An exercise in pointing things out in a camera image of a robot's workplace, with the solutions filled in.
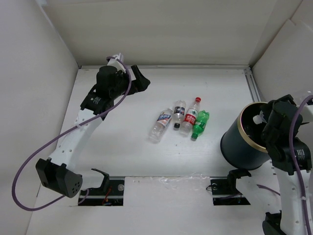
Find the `clear bottle green blue label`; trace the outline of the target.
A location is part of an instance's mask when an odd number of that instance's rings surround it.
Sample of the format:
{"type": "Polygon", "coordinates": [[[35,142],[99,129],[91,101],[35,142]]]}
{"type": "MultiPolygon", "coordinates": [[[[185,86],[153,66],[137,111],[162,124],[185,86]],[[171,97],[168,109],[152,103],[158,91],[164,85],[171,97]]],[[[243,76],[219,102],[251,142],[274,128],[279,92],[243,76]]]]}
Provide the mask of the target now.
{"type": "Polygon", "coordinates": [[[256,125],[259,125],[261,123],[267,123],[268,122],[268,116],[265,112],[260,111],[259,114],[255,115],[253,118],[253,122],[256,125]]]}

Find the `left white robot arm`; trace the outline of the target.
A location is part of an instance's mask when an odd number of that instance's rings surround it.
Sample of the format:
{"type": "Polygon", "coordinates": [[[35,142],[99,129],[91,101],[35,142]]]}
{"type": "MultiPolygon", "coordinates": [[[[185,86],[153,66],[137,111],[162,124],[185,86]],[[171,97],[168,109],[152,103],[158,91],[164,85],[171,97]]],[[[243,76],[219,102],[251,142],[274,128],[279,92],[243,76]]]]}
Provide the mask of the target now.
{"type": "Polygon", "coordinates": [[[80,105],[74,130],[65,134],[59,146],[48,159],[39,159],[36,171],[42,185],[68,198],[82,189],[83,176],[75,173],[75,165],[95,129],[122,95],[145,91],[150,81],[140,72],[138,66],[131,67],[135,80],[130,81],[126,72],[114,66],[102,66],[96,75],[96,84],[80,105]]]}

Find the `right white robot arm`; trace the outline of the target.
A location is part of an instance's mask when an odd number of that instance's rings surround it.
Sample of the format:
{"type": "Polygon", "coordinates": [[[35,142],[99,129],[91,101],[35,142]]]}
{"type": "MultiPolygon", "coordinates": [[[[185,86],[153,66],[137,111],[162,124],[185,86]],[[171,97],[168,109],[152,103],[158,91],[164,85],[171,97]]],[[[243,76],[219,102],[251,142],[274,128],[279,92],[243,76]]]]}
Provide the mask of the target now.
{"type": "Polygon", "coordinates": [[[263,215],[266,235],[310,235],[309,179],[311,151],[297,133],[313,120],[313,97],[296,104],[291,95],[270,102],[255,102],[240,112],[224,133],[220,149],[234,167],[226,187],[239,192],[263,215]],[[279,191],[255,182],[251,171],[271,161],[279,191]]]}

